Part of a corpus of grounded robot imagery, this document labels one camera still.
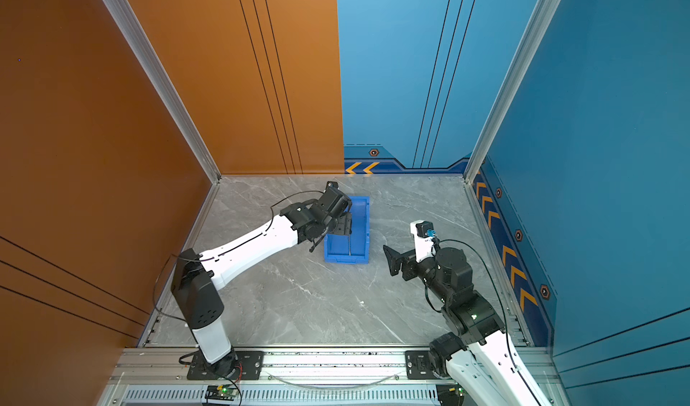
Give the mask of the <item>green circuit board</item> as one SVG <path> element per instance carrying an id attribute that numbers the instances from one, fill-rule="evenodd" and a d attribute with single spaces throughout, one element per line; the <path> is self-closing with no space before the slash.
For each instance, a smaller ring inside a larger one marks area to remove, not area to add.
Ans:
<path id="1" fill-rule="evenodd" d="M 231 384 L 210 384 L 204 393 L 206 405 L 241 405 L 242 393 Z"/>

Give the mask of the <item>aluminium front rail frame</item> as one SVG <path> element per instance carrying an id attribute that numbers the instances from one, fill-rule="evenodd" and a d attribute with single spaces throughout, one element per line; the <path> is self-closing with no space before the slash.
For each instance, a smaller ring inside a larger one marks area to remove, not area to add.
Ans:
<path id="1" fill-rule="evenodd" d="M 264 352 L 257 381 L 187 379 L 179 363 L 194 348 L 124 350 L 102 393 L 102 405 L 206 405 L 210 384 L 231 384 L 241 405 L 477 405 L 455 381 L 409 380 L 406 350 L 423 346 L 245 347 Z M 555 365 L 543 348 L 516 348 L 550 400 L 569 399 Z"/>

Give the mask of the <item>aluminium corner post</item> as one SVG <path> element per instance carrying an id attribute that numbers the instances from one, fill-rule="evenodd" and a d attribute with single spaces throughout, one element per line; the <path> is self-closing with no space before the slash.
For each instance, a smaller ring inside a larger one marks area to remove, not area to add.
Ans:
<path id="1" fill-rule="evenodd" d="M 210 182 L 222 173 L 128 0 L 102 0 Z"/>
<path id="2" fill-rule="evenodd" d="M 561 1 L 537 0 L 465 169 L 467 185 L 474 182 Z"/>

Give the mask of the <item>left aluminium corner post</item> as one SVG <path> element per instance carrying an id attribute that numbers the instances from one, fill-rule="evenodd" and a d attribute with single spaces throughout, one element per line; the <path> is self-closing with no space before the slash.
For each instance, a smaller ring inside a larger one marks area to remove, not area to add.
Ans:
<path id="1" fill-rule="evenodd" d="M 128 0 L 102 0 L 210 182 L 222 173 Z"/>

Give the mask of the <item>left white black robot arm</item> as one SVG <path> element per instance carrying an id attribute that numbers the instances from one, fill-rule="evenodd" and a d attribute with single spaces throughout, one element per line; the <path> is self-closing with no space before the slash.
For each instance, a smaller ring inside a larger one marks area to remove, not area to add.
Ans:
<path id="1" fill-rule="evenodd" d="M 316 199 L 271 206 L 270 220 L 257 229 L 215 249 L 192 249 L 176 257 L 171 292 L 209 365 L 232 364 L 235 350 L 221 316 L 225 305 L 219 292 L 244 271 L 303 242 L 314 250 L 331 233 L 351 233 L 352 200 L 329 181 Z"/>

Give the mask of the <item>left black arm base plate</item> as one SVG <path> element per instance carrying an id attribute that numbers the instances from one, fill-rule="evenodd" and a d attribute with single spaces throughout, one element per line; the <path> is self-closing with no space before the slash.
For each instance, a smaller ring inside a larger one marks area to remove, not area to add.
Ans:
<path id="1" fill-rule="evenodd" d="M 183 355 L 179 363 L 187 366 L 187 379 L 197 380 L 221 380 L 232 381 L 257 381 L 262 373 L 264 352 L 261 350 L 231 351 L 217 363 L 210 364 L 206 361 L 200 350 Z"/>

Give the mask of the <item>blue plastic bin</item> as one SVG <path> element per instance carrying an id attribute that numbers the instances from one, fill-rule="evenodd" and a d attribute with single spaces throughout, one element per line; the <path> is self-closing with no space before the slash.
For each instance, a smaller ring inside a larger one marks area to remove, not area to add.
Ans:
<path id="1" fill-rule="evenodd" d="M 327 234 L 323 244 L 326 262 L 341 264 L 368 264 L 370 249 L 370 198 L 351 197 L 352 256 L 348 255 L 348 236 Z"/>

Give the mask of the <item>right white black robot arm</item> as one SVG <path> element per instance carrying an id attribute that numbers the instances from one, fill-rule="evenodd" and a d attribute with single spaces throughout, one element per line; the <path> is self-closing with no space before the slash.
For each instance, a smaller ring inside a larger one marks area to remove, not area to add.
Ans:
<path id="1" fill-rule="evenodd" d="M 550 400 L 526 368 L 504 321 L 474 288 L 465 253 L 433 245 L 420 261 L 415 251 L 383 247 L 392 276 L 418 278 L 434 294 L 450 332 L 429 345 L 441 377 L 455 381 L 477 405 L 548 405 Z"/>

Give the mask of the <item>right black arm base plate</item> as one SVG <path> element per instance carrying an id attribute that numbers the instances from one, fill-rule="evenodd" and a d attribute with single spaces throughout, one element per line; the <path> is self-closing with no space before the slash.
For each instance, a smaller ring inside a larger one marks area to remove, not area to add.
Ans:
<path id="1" fill-rule="evenodd" d="M 443 380 L 445 377 L 431 360 L 429 350 L 406 350 L 404 352 L 405 370 L 409 380 Z"/>

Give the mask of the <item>right aluminium corner post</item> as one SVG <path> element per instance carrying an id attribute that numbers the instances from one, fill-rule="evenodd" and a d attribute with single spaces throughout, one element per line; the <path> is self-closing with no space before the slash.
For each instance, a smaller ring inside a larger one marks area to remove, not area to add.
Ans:
<path id="1" fill-rule="evenodd" d="M 537 0 L 465 169 L 467 185 L 474 182 L 561 1 Z"/>

